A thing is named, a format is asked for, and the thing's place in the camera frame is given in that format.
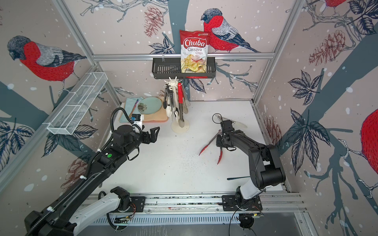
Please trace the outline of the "thin red handled tongs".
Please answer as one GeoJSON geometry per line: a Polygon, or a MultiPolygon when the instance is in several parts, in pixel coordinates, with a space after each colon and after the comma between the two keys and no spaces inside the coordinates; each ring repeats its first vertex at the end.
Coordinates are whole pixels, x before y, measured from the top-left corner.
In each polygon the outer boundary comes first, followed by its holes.
{"type": "Polygon", "coordinates": [[[182,92],[182,83],[178,83],[178,102],[179,102],[179,126],[184,128],[185,121],[183,117],[183,92],[182,92]]]}

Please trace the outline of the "all steel slotted tongs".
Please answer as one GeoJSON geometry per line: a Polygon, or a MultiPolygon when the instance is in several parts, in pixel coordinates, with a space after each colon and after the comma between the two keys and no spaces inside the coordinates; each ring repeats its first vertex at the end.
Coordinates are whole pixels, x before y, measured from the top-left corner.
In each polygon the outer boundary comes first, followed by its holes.
{"type": "Polygon", "coordinates": [[[183,92],[183,113],[187,114],[189,112],[188,110],[188,100],[185,92],[185,87],[182,85],[182,92],[183,92]]]}

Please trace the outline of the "black steel tongs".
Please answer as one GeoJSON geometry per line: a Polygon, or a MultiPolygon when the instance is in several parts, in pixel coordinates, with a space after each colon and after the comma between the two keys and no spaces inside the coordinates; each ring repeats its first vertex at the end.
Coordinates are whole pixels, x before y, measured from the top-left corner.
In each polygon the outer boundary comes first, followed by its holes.
{"type": "Polygon", "coordinates": [[[168,84],[165,85],[165,90],[164,90],[163,107],[164,107],[165,110],[166,110],[167,104],[170,104],[170,100],[169,100],[169,85],[168,84]]]}

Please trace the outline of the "white small tongs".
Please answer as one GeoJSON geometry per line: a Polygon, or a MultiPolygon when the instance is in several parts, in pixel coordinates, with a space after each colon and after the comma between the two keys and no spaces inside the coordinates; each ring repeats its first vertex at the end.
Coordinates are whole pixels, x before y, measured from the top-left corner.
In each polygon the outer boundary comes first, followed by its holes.
{"type": "Polygon", "coordinates": [[[171,119],[172,116],[172,106],[170,104],[167,104],[166,106],[166,115],[169,119],[171,119]]]}

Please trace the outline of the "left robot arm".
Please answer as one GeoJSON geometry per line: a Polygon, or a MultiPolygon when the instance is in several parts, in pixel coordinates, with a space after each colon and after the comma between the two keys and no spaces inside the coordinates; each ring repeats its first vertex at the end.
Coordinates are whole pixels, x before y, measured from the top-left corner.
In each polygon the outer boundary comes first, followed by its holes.
{"type": "Polygon", "coordinates": [[[123,163],[132,160],[130,154],[134,150],[139,150],[141,144],[148,145],[157,141],[159,127],[143,131],[142,127],[129,120],[128,125],[115,128],[113,119],[118,111],[127,114],[121,107],[113,111],[110,117],[110,138],[90,159],[85,174],[48,207],[41,212],[32,211],[25,218],[28,236],[76,236],[103,215],[114,210],[126,212],[132,206],[130,193],[121,187],[115,187],[103,198],[80,209],[99,185],[123,163]]]}

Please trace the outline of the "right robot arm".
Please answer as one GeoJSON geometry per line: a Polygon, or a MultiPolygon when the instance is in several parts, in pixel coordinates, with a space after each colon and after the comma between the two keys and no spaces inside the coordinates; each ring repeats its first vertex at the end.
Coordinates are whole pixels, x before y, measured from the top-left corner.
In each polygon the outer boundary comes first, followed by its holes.
{"type": "Polygon", "coordinates": [[[265,145],[248,137],[233,127],[233,121],[216,114],[221,131],[216,144],[229,151],[241,150],[248,156],[249,176],[245,184],[237,187],[235,198],[239,207],[248,204],[267,187],[277,186],[286,181],[286,175],[278,150],[274,145],[265,145]]]}

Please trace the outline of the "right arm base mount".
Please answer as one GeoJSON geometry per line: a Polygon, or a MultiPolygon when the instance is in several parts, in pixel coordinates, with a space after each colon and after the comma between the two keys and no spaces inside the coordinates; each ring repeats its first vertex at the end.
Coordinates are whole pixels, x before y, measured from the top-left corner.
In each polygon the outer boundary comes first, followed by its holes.
{"type": "Polygon", "coordinates": [[[218,205],[222,206],[223,211],[236,211],[237,208],[241,211],[263,210],[259,196],[245,200],[242,197],[237,197],[235,195],[222,195],[221,202],[218,203],[218,205]]]}

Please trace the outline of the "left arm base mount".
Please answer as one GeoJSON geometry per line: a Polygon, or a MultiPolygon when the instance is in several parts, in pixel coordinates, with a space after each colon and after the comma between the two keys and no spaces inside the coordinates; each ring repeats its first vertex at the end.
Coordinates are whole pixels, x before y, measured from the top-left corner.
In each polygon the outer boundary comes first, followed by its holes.
{"type": "Polygon", "coordinates": [[[112,213],[140,213],[145,207],[145,196],[131,196],[121,198],[120,204],[112,213]]]}

